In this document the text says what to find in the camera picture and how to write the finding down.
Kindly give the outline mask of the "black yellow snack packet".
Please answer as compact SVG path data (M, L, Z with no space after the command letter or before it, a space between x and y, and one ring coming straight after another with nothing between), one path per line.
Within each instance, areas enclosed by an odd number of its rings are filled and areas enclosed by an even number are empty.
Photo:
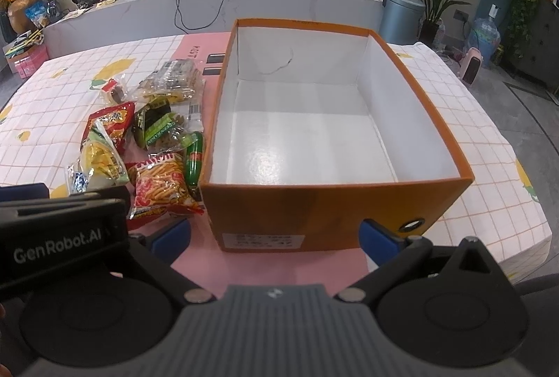
M132 132L136 144L147 148L148 129L172 109L167 98L160 96L143 106L133 116Z

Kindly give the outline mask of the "red chip snack bag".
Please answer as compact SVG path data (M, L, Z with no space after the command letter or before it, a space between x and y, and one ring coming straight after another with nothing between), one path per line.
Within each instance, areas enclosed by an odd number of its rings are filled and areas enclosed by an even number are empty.
M82 134L81 145L84 145L93 123L100 120L105 131L111 138L119 155L124 154L125 135L133 122L136 105L133 102L125 102L117 106L107 106L89 115Z

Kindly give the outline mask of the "golden vase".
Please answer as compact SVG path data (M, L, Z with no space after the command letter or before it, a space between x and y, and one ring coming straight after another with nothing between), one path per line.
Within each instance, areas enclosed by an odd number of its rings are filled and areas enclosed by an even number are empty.
M13 31L17 35L21 35L26 31L34 31L43 28L40 24L36 25L32 22L25 13L27 8L38 1L39 0L15 0L8 6L8 19Z

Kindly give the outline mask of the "pink small heater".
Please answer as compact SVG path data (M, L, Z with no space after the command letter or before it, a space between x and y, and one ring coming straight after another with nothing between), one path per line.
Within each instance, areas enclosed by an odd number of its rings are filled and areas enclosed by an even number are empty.
M483 56L476 47L471 47L466 52L459 64L458 77L462 83L470 87L482 66Z

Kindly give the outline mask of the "dark grey drawer cabinet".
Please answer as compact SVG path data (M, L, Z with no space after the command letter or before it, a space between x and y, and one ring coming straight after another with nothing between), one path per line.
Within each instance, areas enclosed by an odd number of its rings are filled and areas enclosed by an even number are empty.
M558 7L543 0L531 22L531 38L513 54L509 63L514 69L539 79L548 87L558 86Z

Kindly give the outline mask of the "small red brown candy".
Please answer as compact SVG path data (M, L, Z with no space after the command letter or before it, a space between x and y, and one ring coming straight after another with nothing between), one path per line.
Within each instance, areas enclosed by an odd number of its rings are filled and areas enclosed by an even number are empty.
M125 102L126 92L117 79L110 78L100 89L105 102L109 105L119 105Z

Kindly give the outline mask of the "red shrimp stick snack bag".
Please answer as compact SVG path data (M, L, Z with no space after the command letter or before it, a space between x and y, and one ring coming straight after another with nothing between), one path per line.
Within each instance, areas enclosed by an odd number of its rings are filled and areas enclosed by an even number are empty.
M169 213L185 216L202 214L203 205L190 194L183 173L183 157L165 152L137 162L128 168L133 184L133 202L127 226L139 229Z

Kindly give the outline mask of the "pink table mat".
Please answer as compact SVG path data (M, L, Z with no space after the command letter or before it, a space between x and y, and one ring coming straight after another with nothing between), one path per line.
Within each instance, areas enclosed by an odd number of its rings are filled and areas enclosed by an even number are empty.
M207 64L210 54L223 54L229 32L177 36L170 47L170 58L192 58L202 71L216 70L222 63ZM203 124L209 138L210 119L215 107L218 75L205 76ZM323 284L329 294L377 269L361 250L292 253L229 253L219 248L206 216L189 219L190 244L172 263L172 268L198 285L221 297L232 284L305 285Z

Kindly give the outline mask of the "blue grey trash bin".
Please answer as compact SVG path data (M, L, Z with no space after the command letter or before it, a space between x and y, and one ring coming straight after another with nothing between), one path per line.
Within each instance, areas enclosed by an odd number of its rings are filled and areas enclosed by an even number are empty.
M383 0L384 14L379 35L386 43L414 44L426 6L421 0Z

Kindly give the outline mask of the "yellow green snack bag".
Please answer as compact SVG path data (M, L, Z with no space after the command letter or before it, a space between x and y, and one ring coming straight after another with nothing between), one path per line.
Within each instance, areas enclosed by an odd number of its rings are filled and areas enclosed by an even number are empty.
M76 161L67 168L69 194L83 194L126 185L129 182L124 162L101 123L88 131Z

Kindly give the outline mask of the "pink storage box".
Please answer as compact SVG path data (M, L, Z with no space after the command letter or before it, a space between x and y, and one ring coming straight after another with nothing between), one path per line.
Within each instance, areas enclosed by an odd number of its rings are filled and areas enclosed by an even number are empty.
M33 45L28 51L9 58L8 66L14 74L18 74L22 79L28 79L48 59L48 48L45 44Z

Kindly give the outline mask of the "orange cardboard box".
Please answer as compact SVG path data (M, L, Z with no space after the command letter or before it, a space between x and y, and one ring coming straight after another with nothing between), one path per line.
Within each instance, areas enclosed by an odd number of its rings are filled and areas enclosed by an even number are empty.
M200 189L226 252L354 249L373 220L428 230L473 183L449 126L364 28L235 22Z

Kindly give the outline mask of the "green label nut bag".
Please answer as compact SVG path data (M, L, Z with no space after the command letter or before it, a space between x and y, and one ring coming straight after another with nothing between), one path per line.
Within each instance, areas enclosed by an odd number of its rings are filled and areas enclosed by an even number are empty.
M184 125L184 118L180 114L169 112L148 126L144 132L148 154L181 152L197 142L197 135L188 132Z

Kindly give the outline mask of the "green sausage snack tube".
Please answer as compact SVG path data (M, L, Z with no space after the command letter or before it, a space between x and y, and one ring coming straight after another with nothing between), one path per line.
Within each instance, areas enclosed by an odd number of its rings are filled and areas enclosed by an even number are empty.
M202 132L195 131L191 137L193 141L185 153L185 181L190 189L196 189L202 170L204 136Z

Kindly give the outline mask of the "blue water jug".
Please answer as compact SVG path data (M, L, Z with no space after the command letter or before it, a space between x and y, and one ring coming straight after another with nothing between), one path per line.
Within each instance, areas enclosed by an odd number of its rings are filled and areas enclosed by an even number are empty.
M492 5L486 18L475 19L466 38L465 49L476 48L482 57L482 66L488 67L492 56L500 45L501 35L495 24L499 8Z

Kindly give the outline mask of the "grey tv cabinet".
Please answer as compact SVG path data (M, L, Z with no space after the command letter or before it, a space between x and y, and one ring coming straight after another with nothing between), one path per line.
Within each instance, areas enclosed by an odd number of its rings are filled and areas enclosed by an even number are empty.
M44 42L52 58L101 46L185 33L225 32L238 19L289 19L377 31L378 0L116 0L77 18L49 25Z

